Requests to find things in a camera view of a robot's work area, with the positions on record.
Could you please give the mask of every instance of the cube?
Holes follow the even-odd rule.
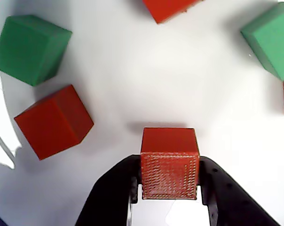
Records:
[[[145,128],[141,148],[143,199],[197,198],[199,151],[194,129]]]
[[[79,144],[94,125],[72,85],[38,101],[15,121],[40,160]]]
[[[155,21],[159,24],[170,17],[185,12],[188,7],[199,0],[143,0],[146,7],[152,14]]]
[[[36,16],[10,16],[0,36],[0,71],[37,86],[54,77],[72,32]]]
[[[284,81],[284,2],[241,30],[263,67]]]

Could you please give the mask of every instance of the held red cube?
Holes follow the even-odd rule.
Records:
[[[15,121],[40,160],[79,144],[94,125],[72,85],[38,101]]]
[[[143,199],[197,198],[199,151],[194,129],[145,128]]]
[[[185,12],[199,0],[143,0],[146,7],[159,24],[173,15]]]

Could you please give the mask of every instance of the green cube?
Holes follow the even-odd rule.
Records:
[[[263,67],[284,81],[284,2],[241,30]]]
[[[10,16],[0,36],[0,71],[32,86],[54,77],[72,32],[36,16]]]

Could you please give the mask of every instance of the white surface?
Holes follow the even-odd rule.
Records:
[[[9,226],[72,226],[97,179],[140,152],[143,127],[180,126],[195,128],[201,154],[284,226],[282,83],[239,34],[271,3],[206,0],[157,25],[141,0],[0,0],[0,32],[19,13],[73,31],[53,79],[32,88],[1,75],[22,147],[14,170],[0,165],[0,216]],[[13,117],[70,83],[95,126],[79,146],[39,161]],[[139,202],[133,225],[166,226],[173,203]]]
[[[5,159],[0,157],[2,164],[14,168],[12,159],[16,156],[16,150],[21,147],[21,143],[17,138],[14,127],[10,121],[9,113],[6,107],[1,75],[0,75],[0,153],[5,153]]]
[[[176,200],[172,205],[166,223],[169,226],[184,226],[184,225],[210,225],[208,208],[202,205],[201,188],[197,187],[197,200]]]

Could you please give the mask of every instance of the red block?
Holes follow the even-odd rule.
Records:
[[[143,0],[153,18],[159,24],[175,14],[186,12],[199,0]]]
[[[194,129],[145,128],[143,199],[197,198],[199,151]]]
[[[72,85],[38,101],[15,121],[40,160],[79,144],[94,125]]]

